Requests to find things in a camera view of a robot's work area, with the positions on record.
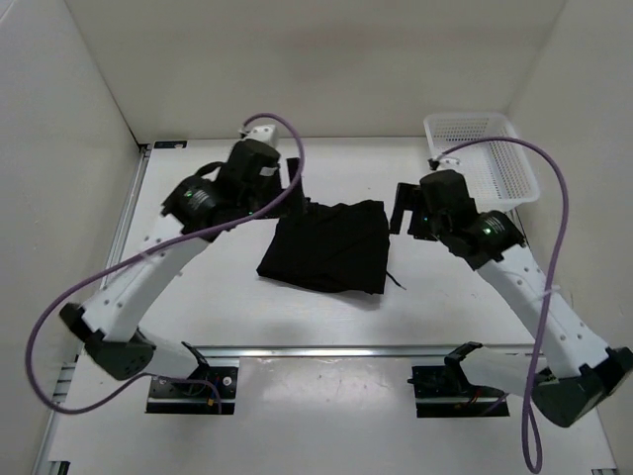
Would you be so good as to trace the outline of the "black trousers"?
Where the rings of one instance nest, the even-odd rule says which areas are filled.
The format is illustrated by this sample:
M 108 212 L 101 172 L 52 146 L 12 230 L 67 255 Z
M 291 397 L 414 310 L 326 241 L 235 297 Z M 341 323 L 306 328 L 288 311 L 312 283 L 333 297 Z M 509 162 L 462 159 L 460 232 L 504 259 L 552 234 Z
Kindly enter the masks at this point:
M 257 274 L 322 293 L 382 295 L 390 230 L 382 201 L 308 205 L 279 220 Z

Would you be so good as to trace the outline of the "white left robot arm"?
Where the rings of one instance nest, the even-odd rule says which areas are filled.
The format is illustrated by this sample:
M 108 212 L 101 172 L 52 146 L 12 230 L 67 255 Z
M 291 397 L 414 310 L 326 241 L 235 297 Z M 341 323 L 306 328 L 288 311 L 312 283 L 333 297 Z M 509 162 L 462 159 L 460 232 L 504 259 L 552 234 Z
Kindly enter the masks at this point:
M 282 193 L 278 138 L 274 126 L 247 132 L 227 161 L 204 165 L 167 196 L 141 257 L 82 304 L 67 303 L 59 316 L 84 344 L 92 360 L 111 377 L 126 381 L 140 373 L 173 378 L 186 396 L 204 391 L 206 363 L 193 347 L 152 334 L 139 325 L 162 291 L 215 235 L 200 230 L 251 216 L 276 203 L 269 216 L 286 212 Z

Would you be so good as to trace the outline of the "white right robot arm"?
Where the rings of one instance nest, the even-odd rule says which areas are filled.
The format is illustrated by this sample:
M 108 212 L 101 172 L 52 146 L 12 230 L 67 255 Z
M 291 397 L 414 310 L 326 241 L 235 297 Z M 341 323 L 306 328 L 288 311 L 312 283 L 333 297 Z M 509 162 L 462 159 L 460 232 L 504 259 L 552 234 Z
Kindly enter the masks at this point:
M 610 347 L 558 293 L 546 291 L 546 276 L 518 227 L 502 211 L 479 211 L 462 174 L 446 169 L 399 184 L 391 234 L 400 232 L 406 212 L 408 234 L 439 241 L 463 259 L 505 300 L 545 358 L 531 370 L 525 356 L 464 343 L 444 359 L 450 392 L 465 396 L 478 386 L 522 396 L 549 422 L 568 428 L 631 374 L 631 350 Z

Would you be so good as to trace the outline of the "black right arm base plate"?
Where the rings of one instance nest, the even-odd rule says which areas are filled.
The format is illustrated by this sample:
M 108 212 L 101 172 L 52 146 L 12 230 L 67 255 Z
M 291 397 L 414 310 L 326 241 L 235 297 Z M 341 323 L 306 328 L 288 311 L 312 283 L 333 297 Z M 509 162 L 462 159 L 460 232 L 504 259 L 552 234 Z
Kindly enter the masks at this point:
M 407 382 L 413 387 L 419 419 L 476 419 L 509 416 L 502 391 L 467 384 L 458 389 L 443 366 L 413 366 Z

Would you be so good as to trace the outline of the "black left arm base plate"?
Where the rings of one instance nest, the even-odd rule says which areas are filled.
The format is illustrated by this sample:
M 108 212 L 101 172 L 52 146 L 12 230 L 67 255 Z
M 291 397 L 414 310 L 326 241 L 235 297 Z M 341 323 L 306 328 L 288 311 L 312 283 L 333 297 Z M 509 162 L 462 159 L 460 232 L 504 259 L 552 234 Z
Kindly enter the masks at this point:
M 145 412 L 151 415 L 232 416 L 235 410 L 239 360 L 210 358 L 210 368 L 196 374 L 215 386 L 171 383 L 153 378 L 149 385 Z

